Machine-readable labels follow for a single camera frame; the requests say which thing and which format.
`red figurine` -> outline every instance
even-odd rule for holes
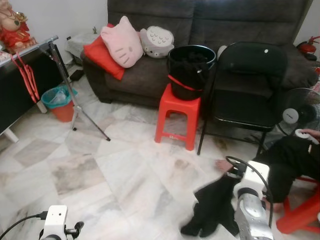
[[[0,40],[12,54],[37,43],[27,32],[26,21],[23,13],[12,10],[8,0],[0,0]]]

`orange trash can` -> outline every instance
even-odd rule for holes
[[[78,94],[75,89],[72,89],[72,91],[74,95]],[[75,112],[74,102],[66,85],[57,86],[46,91],[42,95],[41,101],[61,122],[67,123],[72,121]]]

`person's foot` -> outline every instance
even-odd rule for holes
[[[232,164],[228,162],[227,160],[217,160],[215,163],[215,166],[221,171],[221,172],[227,172],[230,168],[232,168]]]
[[[270,210],[270,202],[268,200],[266,200],[265,198],[263,199],[263,201],[265,202],[265,207],[266,209]],[[273,204],[273,212],[274,213],[279,213],[281,212],[281,210],[284,208],[284,204],[282,202],[276,202]]]

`red pillow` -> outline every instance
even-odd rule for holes
[[[85,56],[91,61],[103,68],[107,73],[110,73],[116,79],[122,79],[125,69],[116,63],[110,56],[108,48],[101,36],[94,40],[93,43],[83,46],[83,48]]]

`blue plastic bag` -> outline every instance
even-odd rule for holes
[[[72,91],[74,95],[78,94],[78,92],[74,88],[72,89]],[[63,107],[69,104],[71,100],[72,98],[66,85],[52,88],[46,91],[41,97],[41,101],[49,109]]]

